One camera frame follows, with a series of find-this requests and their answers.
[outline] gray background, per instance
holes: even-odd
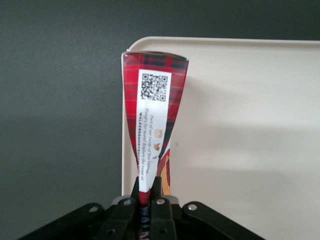
[[[0,239],[121,194],[121,53],[146,36],[320,40],[320,2],[0,1]]]

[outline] small icon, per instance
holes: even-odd
[[[161,129],[156,129],[156,130],[154,131],[154,136],[155,136],[156,138],[161,138],[161,137],[162,137],[162,130],[161,130]]]
[[[154,144],[153,147],[155,150],[159,151],[160,147],[159,147],[160,143]]]

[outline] red tartan pattern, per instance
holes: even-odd
[[[180,101],[186,81],[186,73],[188,69],[188,60],[185,57],[161,52],[134,52],[128,51],[122,54],[122,74],[123,87],[125,97],[125,110],[127,116],[127,123],[129,129],[129,136],[132,143],[133,152],[136,158],[136,163],[139,165],[136,150],[136,117],[137,117],[137,93],[138,93],[138,77],[139,70],[155,70],[162,72],[170,72],[171,87],[169,94],[169,106],[166,123],[166,131],[164,133],[164,142],[159,155],[159,170],[157,175],[161,173],[165,162],[164,153],[168,145],[172,129],[174,127],[177,113],[180,106]],[[148,193],[141,193],[141,201],[144,204],[149,202]]]

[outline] tartan packaging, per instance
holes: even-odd
[[[189,61],[182,56],[149,51],[127,51],[122,54],[122,78],[124,88],[125,110],[129,136],[135,155],[138,172],[139,159],[137,154],[137,97],[139,84],[139,71],[152,70],[171,73],[169,100],[167,108],[167,119],[165,124],[165,132],[163,143],[158,156],[156,175],[162,178],[162,192],[170,195],[170,136],[178,114],[180,101],[186,81],[186,74]],[[140,239],[149,239],[149,215],[150,189],[146,192],[139,191],[139,203],[141,208],[141,216],[144,221],[141,222]]]

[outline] metal screw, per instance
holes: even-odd
[[[96,212],[98,209],[99,209],[98,206],[93,206],[93,207],[91,207],[91,208],[89,209],[89,213],[94,213],[94,212]]]
[[[124,202],[123,202],[123,205],[125,205],[125,206],[128,206],[128,205],[130,205],[131,204],[131,200],[130,199],[127,199],[127,200],[125,200]]]
[[[155,203],[158,204],[158,205],[162,205],[162,204],[165,203],[165,200],[162,199],[162,198],[159,198]]]
[[[194,205],[194,204],[190,204],[190,205],[188,205],[188,209],[190,210],[190,211],[195,211],[195,210],[197,210],[197,206],[196,205]]]

